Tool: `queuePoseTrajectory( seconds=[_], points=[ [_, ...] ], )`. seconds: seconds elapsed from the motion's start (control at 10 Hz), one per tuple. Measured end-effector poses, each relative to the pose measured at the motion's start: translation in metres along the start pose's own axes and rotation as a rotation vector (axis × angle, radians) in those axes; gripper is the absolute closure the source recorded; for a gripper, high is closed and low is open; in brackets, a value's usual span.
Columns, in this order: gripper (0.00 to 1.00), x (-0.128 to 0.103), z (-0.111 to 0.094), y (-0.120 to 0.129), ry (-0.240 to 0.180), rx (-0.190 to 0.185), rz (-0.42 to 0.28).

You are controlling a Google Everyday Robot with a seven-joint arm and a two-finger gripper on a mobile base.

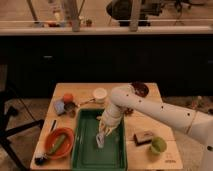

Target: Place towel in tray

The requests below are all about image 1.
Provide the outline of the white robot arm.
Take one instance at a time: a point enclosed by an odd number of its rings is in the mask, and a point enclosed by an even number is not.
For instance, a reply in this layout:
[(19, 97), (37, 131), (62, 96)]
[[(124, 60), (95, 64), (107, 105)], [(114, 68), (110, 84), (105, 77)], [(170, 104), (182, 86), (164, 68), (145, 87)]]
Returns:
[(114, 87), (100, 122), (99, 131), (108, 136), (120, 124), (126, 108), (148, 115), (185, 132), (204, 145), (199, 171), (213, 171), (213, 116), (196, 110), (140, 97), (132, 85)]

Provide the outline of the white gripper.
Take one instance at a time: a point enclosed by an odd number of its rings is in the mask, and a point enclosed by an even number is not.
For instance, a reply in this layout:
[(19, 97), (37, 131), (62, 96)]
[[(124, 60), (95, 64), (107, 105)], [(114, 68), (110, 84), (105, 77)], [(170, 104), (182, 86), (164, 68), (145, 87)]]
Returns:
[(118, 127), (123, 117), (120, 107), (109, 103), (102, 113), (101, 120), (99, 122), (99, 133), (105, 132), (105, 136), (109, 136), (112, 131)]

